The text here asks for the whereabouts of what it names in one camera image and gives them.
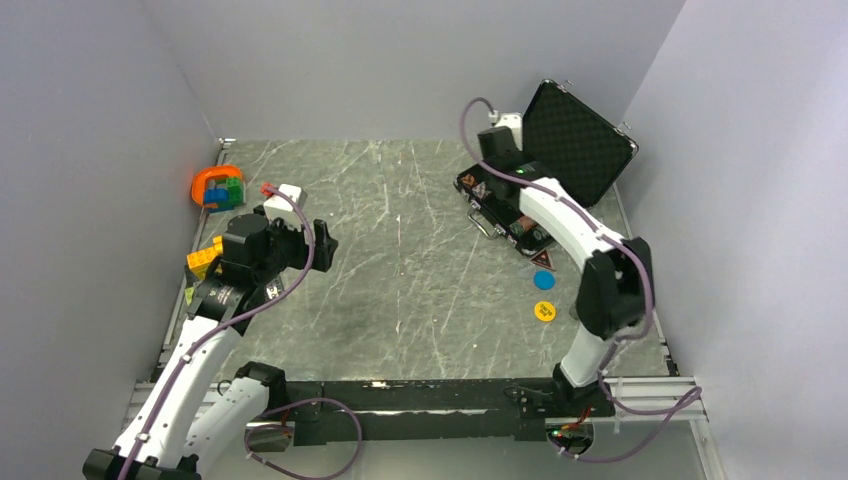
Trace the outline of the black poker chip case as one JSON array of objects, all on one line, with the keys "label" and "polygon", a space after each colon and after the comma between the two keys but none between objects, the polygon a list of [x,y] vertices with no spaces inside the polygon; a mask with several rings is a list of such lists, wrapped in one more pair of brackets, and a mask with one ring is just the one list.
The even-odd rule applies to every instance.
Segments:
[{"label": "black poker chip case", "polygon": [[[563,85],[546,79],[537,87],[523,118],[523,148],[546,166],[571,198],[584,208],[595,206],[612,187],[638,152],[637,143],[607,121]],[[469,219],[482,216],[493,231],[490,238],[504,237],[523,256],[531,258],[546,250],[553,238],[522,214],[518,206],[498,200],[487,188],[483,169],[474,164],[453,179],[453,186],[471,205]],[[485,199],[471,189],[484,183]],[[509,225],[520,221],[525,234],[515,237]]]}]

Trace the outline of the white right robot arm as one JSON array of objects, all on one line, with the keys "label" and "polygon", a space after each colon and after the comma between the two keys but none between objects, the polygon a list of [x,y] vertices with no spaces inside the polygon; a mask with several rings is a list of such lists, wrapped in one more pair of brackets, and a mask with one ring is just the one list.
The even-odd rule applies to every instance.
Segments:
[{"label": "white right robot arm", "polygon": [[572,416],[591,398],[618,346],[645,337],[654,323],[655,293],[648,243],[603,225],[574,200],[558,179],[522,152],[512,130],[491,127],[478,135],[487,187],[542,227],[579,267],[574,302],[579,323],[554,370],[553,406]]}]

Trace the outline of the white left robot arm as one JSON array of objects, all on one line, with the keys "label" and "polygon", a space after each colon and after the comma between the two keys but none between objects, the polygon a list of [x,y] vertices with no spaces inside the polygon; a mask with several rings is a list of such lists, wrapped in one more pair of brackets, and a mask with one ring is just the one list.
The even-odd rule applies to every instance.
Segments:
[{"label": "white left robot arm", "polygon": [[84,477],[199,479],[249,420],[279,417],[289,400],[285,373],[255,361],[237,371],[208,411],[199,408],[253,316],[268,308],[268,289],[280,273],[326,272],[337,247],[320,219],[306,228],[261,210],[232,218],[209,250],[177,345],[153,390],[111,448],[89,453]]}]

